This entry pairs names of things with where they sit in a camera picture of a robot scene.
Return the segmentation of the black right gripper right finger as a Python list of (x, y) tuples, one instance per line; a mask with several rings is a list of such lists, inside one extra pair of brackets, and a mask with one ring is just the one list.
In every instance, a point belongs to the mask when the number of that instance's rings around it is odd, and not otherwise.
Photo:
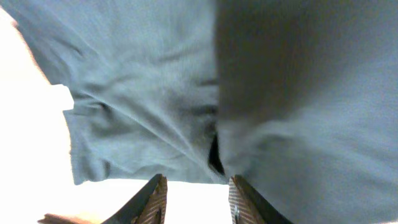
[(233, 224), (293, 224), (241, 175), (229, 179), (228, 202)]

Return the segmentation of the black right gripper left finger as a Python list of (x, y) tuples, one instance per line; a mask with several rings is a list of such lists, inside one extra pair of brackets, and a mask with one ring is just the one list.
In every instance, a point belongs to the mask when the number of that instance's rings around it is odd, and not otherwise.
[(156, 174), (102, 224), (164, 224), (166, 206), (167, 178)]

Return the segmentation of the black t-shirt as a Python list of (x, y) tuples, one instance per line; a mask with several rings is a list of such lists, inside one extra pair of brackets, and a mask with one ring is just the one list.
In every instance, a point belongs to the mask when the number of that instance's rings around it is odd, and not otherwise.
[(74, 183), (243, 176), (294, 223), (397, 220), (396, 1), (2, 1)]

